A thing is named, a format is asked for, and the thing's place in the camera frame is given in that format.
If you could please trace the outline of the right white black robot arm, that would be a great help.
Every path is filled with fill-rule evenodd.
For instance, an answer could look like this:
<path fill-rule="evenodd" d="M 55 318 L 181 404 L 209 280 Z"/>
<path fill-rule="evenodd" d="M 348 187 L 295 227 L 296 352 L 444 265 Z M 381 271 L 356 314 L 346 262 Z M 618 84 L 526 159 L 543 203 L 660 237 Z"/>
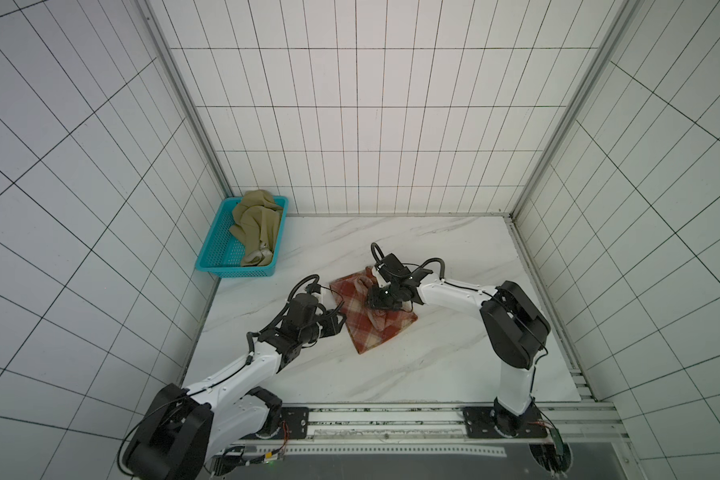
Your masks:
<path fill-rule="evenodd" d="M 516 437 L 527 424 L 539 420 L 532 395 L 536 364 L 548 354 L 548 320 L 517 283 L 506 281 L 489 289 L 445 278 L 439 257 L 410 269 L 396 255 L 371 244 L 371 309 L 402 311 L 414 304 L 435 305 L 480 320 L 494 354 L 502 362 L 499 393 L 493 401 L 490 423 L 505 438 Z"/>

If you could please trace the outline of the red plaid skirt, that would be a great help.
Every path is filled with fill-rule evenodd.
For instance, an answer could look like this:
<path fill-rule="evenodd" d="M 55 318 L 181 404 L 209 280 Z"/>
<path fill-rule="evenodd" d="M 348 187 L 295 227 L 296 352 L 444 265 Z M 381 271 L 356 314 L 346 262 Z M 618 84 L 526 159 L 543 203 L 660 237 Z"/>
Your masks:
<path fill-rule="evenodd" d="M 346 317 L 345 326 L 360 355 L 393 339 L 418 320 L 411 307 L 403 311 L 371 309 L 367 300 L 371 287 L 377 285 L 370 266 L 329 284 L 335 302 L 342 304 L 340 312 Z"/>

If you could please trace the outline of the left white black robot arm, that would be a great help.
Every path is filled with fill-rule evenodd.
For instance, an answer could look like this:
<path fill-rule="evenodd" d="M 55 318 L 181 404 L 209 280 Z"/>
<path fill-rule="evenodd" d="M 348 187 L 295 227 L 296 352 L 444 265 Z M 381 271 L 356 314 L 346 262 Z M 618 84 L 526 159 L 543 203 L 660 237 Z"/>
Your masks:
<path fill-rule="evenodd" d="M 244 437 L 284 431 L 282 401 L 263 383 L 304 348 L 339 334 L 345 322 L 340 307 L 326 308 L 317 293 L 290 295 L 269 324 L 247 333 L 245 355 L 188 387 L 158 391 L 118 449 L 121 474 L 194 479 L 210 458 Z"/>

